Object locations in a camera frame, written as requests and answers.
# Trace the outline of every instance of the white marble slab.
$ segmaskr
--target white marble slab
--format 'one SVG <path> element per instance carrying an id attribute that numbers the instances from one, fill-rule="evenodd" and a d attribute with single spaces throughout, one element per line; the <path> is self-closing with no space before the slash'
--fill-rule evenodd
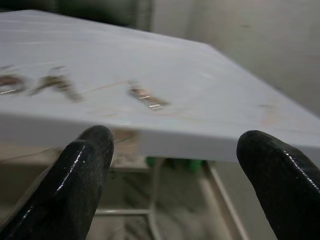
<path id="1" fill-rule="evenodd" d="M 46 89 L 0 96 L 0 142 L 63 146 L 101 124 L 139 132 L 143 156 L 236 161 L 239 136 L 262 130 L 316 164 L 320 120 L 209 45 L 34 10 L 0 14 L 0 66 L 30 87 L 65 66 L 84 98 Z M 170 105 L 152 111 L 128 95 L 138 81 Z"/>

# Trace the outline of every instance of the metal leg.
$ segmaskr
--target metal leg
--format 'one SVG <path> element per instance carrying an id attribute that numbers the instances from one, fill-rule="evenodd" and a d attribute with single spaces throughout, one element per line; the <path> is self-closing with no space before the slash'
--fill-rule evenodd
<path id="1" fill-rule="evenodd" d="M 159 192 L 160 170 L 164 163 L 164 158 L 156 158 L 152 168 L 152 186 L 149 209 L 100 209 L 95 211 L 96 217 L 110 216 L 110 215 L 147 215 L 150 231 L 154 240 L 162 240 L 162 235 L 159 231 L 156 212 L 157 212 L 157 198 Z"/>

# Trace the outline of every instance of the marble countertop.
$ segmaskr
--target marble countertop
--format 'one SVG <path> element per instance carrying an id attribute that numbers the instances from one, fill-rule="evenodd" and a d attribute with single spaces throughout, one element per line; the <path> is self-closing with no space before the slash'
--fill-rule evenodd
<path id="1" fill-rule="evenodd" d="M 29 89 L 0 96 L 3 143 L 63 146 L 99 124 L 136 131 L 143 156 L 236 161 L 239 136 L 261 130 L 320 164 L 320 120 L 203 43 L 24 10 L 0 14 L 7 65 Z M 59 66 L 83 100 L 50 88 L 29 96 Z M 128 81 L 169 105 L 152 111 L 128 94 Z"/>

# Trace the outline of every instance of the white wall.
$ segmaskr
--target white wall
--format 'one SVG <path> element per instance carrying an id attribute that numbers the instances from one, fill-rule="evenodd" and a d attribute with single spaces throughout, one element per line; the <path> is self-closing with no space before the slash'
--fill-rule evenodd
<path id="1" fill-rule="evenodd" d="M 215 46 L 320 115 L 319 0 L 196 0 L 187 38 Z"/>
<path id="2" fill-rule="evenodd" d="M 153 0 L 152 31 L 185 38 L 194 0 Z"/>

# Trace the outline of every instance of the floor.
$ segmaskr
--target floor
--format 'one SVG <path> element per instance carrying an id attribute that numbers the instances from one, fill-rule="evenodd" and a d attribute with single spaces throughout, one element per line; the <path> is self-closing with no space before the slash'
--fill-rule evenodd
<path id="1" fill-rule="evenodd" d="M 44 169 L 41 166 L 0 164 L 0 224 L 20 195 Z M 151 178 L 147 172 L 108 174 L 99 208 L 147 208 Z M 157 223 L 164 240 L 229 240 L 214 196 L 204 190 L 202 171 L 190 172 L 183 160 L 167 161 L 160 173 Z M 151 240 L 143 216 L 97 216 L 87 240 Z"/>

